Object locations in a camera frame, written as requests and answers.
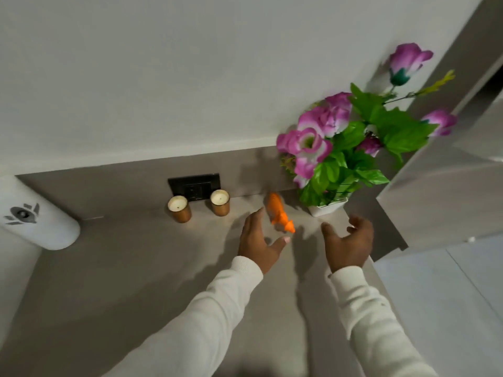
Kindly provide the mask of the person's left forearm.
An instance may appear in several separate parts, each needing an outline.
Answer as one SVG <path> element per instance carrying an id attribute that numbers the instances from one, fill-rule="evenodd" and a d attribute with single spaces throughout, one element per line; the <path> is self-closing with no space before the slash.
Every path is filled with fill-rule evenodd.
<path id="1" fill-rule="evenodd" d="M 236 256 L 187 308 L 102 377 L 211 377 L 264 275 Z"/>

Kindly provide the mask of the person's right hand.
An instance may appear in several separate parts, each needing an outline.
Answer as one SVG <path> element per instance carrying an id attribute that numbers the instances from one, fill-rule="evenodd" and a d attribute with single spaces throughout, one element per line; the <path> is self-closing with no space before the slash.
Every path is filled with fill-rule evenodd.
<path id="1" fill-rule="evenodd" d="M 374 228 L 366 218 L 349 217 L 349 233 L 338 243 L 324 243 L 325 256 L 330 271 L 335 273 L 350 266 L 362 267 L 373 250 Z"/>

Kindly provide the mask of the white flower pot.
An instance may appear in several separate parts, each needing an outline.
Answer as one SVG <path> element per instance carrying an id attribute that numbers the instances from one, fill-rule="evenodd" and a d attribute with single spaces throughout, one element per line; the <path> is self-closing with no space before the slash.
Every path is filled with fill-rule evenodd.
<path id="1" fill-rule="evenodd" d="M 343 199 L 339 199 L 338 201 L 331 202 L 329 204 L 323 206 L 308 206 L 310 214 L 313 217 L 320 217 L 322 215 L 330 215 L 337 211 L 339 208 L 342 208 L 347 202 L 349 198 L 345 197 Z"/>

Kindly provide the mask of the artificial purple flower bouquet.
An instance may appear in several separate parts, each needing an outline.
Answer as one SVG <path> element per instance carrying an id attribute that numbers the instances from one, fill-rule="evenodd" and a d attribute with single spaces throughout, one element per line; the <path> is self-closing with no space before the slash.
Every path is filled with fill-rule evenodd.
<path id="1" fill-rule="evenodd" d="M 401 167 L 403 154 L 451 133 L 457 117 L 445 109 L 415 118 L 392 106 L 437 92 L 455 79 L 450 69 L 429 86 L 399 94 L 433 55 L 417 43 L 398 45 L 386 63 L 388 89 L 366 92 L 352 83 L 349 92 L 311 104 L 292 129 L 277 136 L 282 166 L 293 176 L 303 205 L 323 209 L 348 200 L 362 186 L 387 184 L 389 179 L 375 164 L 379 152 L 389 153 Z"/>

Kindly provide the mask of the white cylindrical device with logo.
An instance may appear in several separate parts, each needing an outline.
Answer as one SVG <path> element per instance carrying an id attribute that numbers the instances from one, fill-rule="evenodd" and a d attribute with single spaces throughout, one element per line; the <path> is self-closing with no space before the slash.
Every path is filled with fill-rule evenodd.
<path id="1" fill-rule="evenodd" d="M 80 224 L 16 176 L 0 177 L 0 227 L 46 250 L 71 246 Z"/>

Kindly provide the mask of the orange toy animal figure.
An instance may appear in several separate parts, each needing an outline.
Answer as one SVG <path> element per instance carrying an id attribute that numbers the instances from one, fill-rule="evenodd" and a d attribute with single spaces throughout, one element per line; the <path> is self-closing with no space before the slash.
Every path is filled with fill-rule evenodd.
<path id="1" fill-rule="evenodd" d="M 266 203 L 267 212 L 272 225 L 280 225 L 285 232 L 294 234 L 296 232 L 294 223 L 285 212 L 281 197 L 276 192 L 270 192 Z"/>

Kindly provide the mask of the copper candle jar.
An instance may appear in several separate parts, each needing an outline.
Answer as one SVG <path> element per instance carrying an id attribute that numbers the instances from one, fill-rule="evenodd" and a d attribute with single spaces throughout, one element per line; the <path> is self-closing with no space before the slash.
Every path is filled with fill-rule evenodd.
<path id="1" fill-rule="evenodd" d="M 189 202 L 184 196 L 173 196 L 167 202 L 166 209 L 174 221 L 178 223 L 187 223 L 192 218 Z"/>
<path id="2" fill-rule="evenodd" d="M 215 190 L 210 196 L 211 209 L 219 217 L 224 217 L 230 211 L 230 195 L 226 190 Z"/>

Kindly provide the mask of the person's left hand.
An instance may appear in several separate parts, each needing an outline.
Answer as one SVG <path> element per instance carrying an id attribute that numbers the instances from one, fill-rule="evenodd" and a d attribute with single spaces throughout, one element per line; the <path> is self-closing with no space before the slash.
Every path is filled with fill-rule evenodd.
<path id="1" fill-rule="evenodd" d="M 246 218 L 237 253 L 238 256 L 252 260 L 262 274 L 269 272 L 280 257 L 280 254 L 271 250 L 271 244 L 268 245 L 265 241 L 261 224 L 264 214 L 265 208 L 261 207 Z"/>

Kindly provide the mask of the person's right forearm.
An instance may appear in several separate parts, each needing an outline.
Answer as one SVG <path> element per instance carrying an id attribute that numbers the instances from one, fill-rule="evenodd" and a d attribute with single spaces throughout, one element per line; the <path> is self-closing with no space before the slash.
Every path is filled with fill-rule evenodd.
<path id="1" fill-rule="evenodd" d="M 366 377 L 439 377 L 360 267 L 342 268 L 330 276 L 330 282 L 346 337 Z"/>

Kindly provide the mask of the black wall socket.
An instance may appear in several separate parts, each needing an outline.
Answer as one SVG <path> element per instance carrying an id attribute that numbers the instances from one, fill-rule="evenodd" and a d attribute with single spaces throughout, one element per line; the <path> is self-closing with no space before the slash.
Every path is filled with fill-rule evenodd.
<path id="1" fill-rule="evenodd" d="M 219 173 L 172 177 L 167 180 L 173 196 L 183 196 L 188 202 L 210 199 L 221 188 Z"/>

